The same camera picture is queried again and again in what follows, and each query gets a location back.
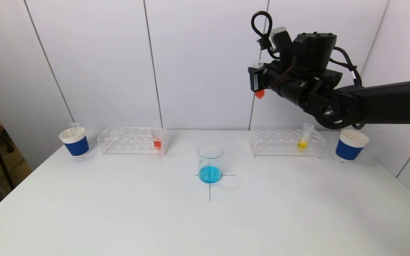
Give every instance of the yellow liquid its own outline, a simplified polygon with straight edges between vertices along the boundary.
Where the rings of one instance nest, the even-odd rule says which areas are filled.
[[[298,147],[298,151],[303,152],[308,146],[308,142],[306,142],[304,139],[299,139],[296,146]]]

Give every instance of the red liquid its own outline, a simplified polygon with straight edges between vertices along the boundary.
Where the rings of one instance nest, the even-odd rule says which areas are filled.
[[[160,140],[155,140],[155,141],[153,141],[153,143],[154,143],[154,147],[155,147],[156,149],[161,149],[162,143],[161,143]]]

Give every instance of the cable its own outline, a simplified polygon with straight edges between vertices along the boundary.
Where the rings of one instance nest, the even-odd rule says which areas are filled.
[[[287,68],[286,71],[284,71],[283,74],[281,74],[281,75],[278,77],[278,79],[276,79],[276,81],[273,83],[273,88],[276,88],[276,87],[278,87],[278,86],[280,86],[280,85],[283,84],[283,82],[284,82],[286,76],[289,75],[289,73],[290,73],[290,72],[292,71],[292,69],[295,67],[295,64],[296,64],[296,56],[294,56],[294,57],[292,58],[292,63],[291,63],[291,65],[290,65],[290,67]]]
[[[331,58],[330,58],[330,62],[335,63],[335,64],[340,65],[340,66],[343,66],[343,67],[347,68],[349,71],[353,72],[353,74],[355,75],[353,83],[357,86],[363,86],[362,78],[360,77],[360,74],[357,71],[357,66],[352,64],[352,61],[350,60],[349,55],[346,53],[346,51],[343,50],[342,48],[339,48],[339,47],[333,47],[333,50],[337,50],[340,53],[342,53],[343,56],[346,59],[347,64],[337,62],[336,60],[333,60]]]
[[[365,126],[364,123],[360,123],[360,124],[353,123],[353,124],[352,124],[352,127],[353,127],[354,129],[356,129],[356,130],[362,129],[363,126]]]
[[[262,32],[260,32],[260,31],[256,28],[256,25],[254,24],[254,20],[256,19],[256,17],[257,17],[257,16],[260,16],[260,15],[265,16],[265,18],[267,18],[267,20],[268,20],[268,30],[267,30],[267,32],[266,32],[265,34],[262,34]],[[273,23],[273,20],[272,20],[272,17],[270,16],[270,14],[269,14],[268,12],[266,12],[266,11],[263,11],[263,10],[256,12],[256,13],[252,16],[252,19],[251,19],[251,27],[252,27],[252,30],[254,30],[254,32],[261,37],[263,43],[265,44],[265,47],[267,48],[268,54],[270,54],[270,56],[271,56],[273,59],[279,60],[280,57],[275,56],[275,55],[273,54],[272,50],[270,49],[270,45],[272,45],[272,44],[270,43],[270,33],[272,32],[272,23]]]

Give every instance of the blue and white cup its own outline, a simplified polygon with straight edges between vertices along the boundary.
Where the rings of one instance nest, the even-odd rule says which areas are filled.
[[[342,162],[352,162],[369,142],[369,138],[358,131],[342,130],[336,147],[336,155]]]
[[[60,139],[73,157],[81,157],[88,153],[85,128],[73,127],[60,133]]]

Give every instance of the black cross mark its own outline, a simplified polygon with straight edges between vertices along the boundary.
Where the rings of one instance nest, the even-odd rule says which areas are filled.
[[[236,175],[235,174],[227,174],[227,175],[223,174],[221,176],[236,176]],[[211,203],[211,183],[208,183],[208,197],[209,197],[208,202]]]

